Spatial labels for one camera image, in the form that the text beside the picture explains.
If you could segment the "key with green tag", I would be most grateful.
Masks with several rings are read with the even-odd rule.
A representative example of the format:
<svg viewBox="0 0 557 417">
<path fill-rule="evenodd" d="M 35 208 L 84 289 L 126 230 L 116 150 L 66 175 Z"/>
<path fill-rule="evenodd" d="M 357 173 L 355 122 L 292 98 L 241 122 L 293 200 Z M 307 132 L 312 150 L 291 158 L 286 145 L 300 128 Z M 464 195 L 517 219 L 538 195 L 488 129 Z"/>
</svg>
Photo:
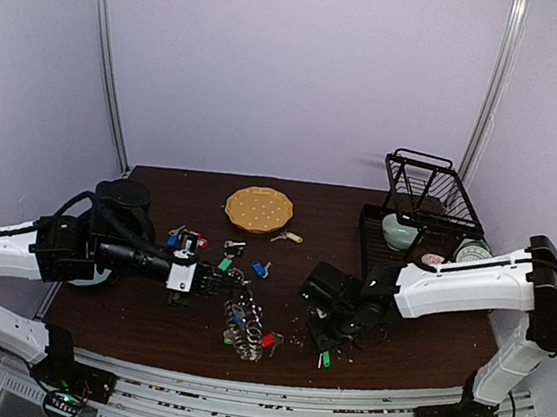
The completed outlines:
<svg viewBox="0 0 557 417">
<path fill-rule="evenodd" d="M 222 259 L 222 261 L 220 261 L 220 263 L 218 264 L 218 267 L 217 267 L 217 268 L 218 268 L 219 270 L 221 270 L 222 272 L 226 272 L 227 269 L 230 268 L 231 264 L 232 264 L 232 259 L 231 259 L 231 258 L 228 258 L 228 257 L 224 257 L 224 258 Z"/>
<path fill-rule="evenodd" d="M 329 351 L 323 351 L 318 354 L 317 368 L 329 369 L 331 367 L 331 355 Z"/>
</svg>

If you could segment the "key with red tag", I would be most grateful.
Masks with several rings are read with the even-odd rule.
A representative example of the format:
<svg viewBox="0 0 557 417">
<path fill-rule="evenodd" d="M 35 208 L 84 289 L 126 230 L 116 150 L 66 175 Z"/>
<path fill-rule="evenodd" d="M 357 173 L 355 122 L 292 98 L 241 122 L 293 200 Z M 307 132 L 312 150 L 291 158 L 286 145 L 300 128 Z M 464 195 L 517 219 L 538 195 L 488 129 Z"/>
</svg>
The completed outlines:
<svg viewBox="0 0 557 417">
<path fill-rule="evenodd" d="M 261 348 L 266 350 L 268 355 L 271 357 L 284 341 L 285 338 L 280 333 L 270 332 L 261 338 L 260 345 Z"/>
<path fill-rule="evenodd" d="M 190 241 L 192 246 L 197 248 L 206 249 L 208 247 L 208 240 L 201 234 L 195 231 L 185 230 L 181 233 L 185 242 Z"/>
</svg>

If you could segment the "key with blue tag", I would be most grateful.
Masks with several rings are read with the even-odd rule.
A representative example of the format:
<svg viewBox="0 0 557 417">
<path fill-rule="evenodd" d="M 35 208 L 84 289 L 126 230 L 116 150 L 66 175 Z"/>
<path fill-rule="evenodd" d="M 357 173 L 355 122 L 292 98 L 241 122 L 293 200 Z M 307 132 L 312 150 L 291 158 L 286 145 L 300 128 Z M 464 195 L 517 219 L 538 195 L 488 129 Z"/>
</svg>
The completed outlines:
<svg viewBox="0 0 557 417">
<path fill-rule="evenodd" d="M 183 247 L 183 239 L 185 238 L 186 226 L 182 225 L 176 229 L 169 231 L 167 239 L 167 247 L 170 249 L 181 249 Z"/>
</svg>

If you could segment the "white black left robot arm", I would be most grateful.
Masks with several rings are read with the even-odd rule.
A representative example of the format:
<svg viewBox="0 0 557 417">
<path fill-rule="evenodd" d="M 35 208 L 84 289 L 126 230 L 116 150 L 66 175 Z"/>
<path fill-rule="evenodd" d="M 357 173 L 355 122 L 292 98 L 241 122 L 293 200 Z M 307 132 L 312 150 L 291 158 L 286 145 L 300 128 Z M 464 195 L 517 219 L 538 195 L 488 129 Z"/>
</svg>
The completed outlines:
<svg viewBox="0 0 557 417">
<path fill-rule="evenodd" d="M 172 247 L 157 243 L 148 214 L 151 201 L 142 183 L 102 181 L 50 216 L 0 227 L 0 277 L 90 282 L 116 272 L 159 282 L 176 294 L 244 290 L 244 280 L 199 259 L 196 236 L 188 234 Z M 67 330 L 27 320 L 0 305 L 0 347 L 43 367 L 65 390 L 81 383 L 83 373 L 71 338 Z"/>
</svg>

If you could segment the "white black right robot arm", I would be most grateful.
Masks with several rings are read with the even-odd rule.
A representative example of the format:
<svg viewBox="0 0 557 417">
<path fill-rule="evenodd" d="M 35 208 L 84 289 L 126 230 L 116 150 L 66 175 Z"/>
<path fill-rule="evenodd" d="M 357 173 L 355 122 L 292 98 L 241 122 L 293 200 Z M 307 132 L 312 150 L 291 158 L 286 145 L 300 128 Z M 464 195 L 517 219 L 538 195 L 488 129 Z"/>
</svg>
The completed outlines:
<svg viewBox="0 0 557 417">
<path fill-rule="evenodd" d="M 375 266 L 365 280 L 319 262 L 299 296 L 318 310 L 307 325 L 319 351 L 352 343 L 392 316 L 417 319 L 464 311 L 520 311 L 505 345 L 464 387 L 448 417 L 487 417 L 547 357 L 557 355 L 557 248 L 531 236 L 527 248 L 473 262 Z"/>
</svg>

